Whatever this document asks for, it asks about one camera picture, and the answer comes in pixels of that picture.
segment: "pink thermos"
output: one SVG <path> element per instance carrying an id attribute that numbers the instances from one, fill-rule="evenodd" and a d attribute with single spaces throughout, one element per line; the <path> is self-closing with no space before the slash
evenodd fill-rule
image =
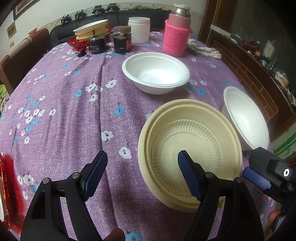
<path id="1" fill-rule="evenodd" d="M 163 51 L 171 56 L 180 57 L 186 48 L 190 29 L 190 7 L 175 4 L 175 8 L 165 21 Z"/>

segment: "purple tablecloth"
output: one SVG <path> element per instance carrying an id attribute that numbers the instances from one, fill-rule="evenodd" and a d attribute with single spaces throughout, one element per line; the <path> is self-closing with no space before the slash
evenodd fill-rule
<path id="1" fill-rule="evenodd" d="M 166 207 L 147 188 L 137 159 L 141 129 L 150 114 L 168 101 L 197 99 L 221 110 L 226 86 L 244 89 L 221 60 L 185 53 L 179 58 L 191 74 L 185 86 L 159 96 L 140 91 L 121 65 L 135 53 L 162 52 L 162 34 L 151 35 L 154 42 L 133 45 L 126 55 L 110 48 L 78 58 L 68 44 L 61 44 L 15 89 L 0 119 L 0 149 L 14 159 L 12 178 L 18 179 L 26 210 L 43 178 L 64 179 L 104 150 L 109 160 L 106 172 L 86 203 L 101 236 L 118 226 L 127 241 L 183 239 L 195 215 Z M 242 169 L 246 166 L 244 152 Z M 265 224 L 274 201 L 247 185 Z M 75 237 L 65 205 L 63 201 L 66 227 Z M 221 216 L 218 208 L 210 237 L 217 234 Z"/>

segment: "white plastic jar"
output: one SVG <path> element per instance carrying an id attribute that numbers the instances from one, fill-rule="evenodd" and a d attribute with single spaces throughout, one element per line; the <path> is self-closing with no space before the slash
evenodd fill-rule
<path id="1" fill-rule="evenodd" d="M 131 17 L 128 20 L 131 27 L 131 42 L 134 44 L 143 44 L 149 41 L 150 18 Z"/>

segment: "black leather couch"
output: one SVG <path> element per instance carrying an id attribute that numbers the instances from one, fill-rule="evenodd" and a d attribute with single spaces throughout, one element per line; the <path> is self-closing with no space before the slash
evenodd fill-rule
<path id="1" fill-rule="evenodd" d="M 74 36 L 73 30 L 102 19 L 108 19 L 109 23 L 115 26 L 128 24 L 130 17 L 150 18 L 150 31 L 160 31 L 165 28 L 165 20 L 168 19 L 170 10 L 127 10 L 117 12 L 104 12 L 99 15 L 92 15 L 66 22 L 63 26 L 56 26 L 50 32 L 50 47 L 53 48 L 61 43 L 65 43 Z"/>

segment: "blue gripper pad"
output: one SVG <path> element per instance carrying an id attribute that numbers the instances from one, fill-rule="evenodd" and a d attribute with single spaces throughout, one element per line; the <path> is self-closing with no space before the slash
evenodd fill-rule
<path id="1" fill-rule="evenodd" d="M 202 193 L 200 189 L 200 181 L 198 180 L 198 177 L 189 162 L 193 165 L 195 164 L 186 151 L 180 151 L 178 154 L 179 168 L 191 195 L 196 197 L 198 200 L 201 200 Z"/>
<path id="2" fill-rule="evenodd" d="M 252 170 L 250 167 L 246 167 L 243 171 L 243 176 L 251 183 L 259 187 L 261 190 L 268 190 L 271 188 L 271 183 L 266 178 Z"/>
<path id="3" fill-rule="evenodd" d="M 87 200 L 92 197 L 99 185 L 99 182 L 103 176 L 103 173 L 108 164 L 108 157 L 105 152 L 99 152 L 92 163 L 92 170 L 85 180 L 84 198 Z"/>

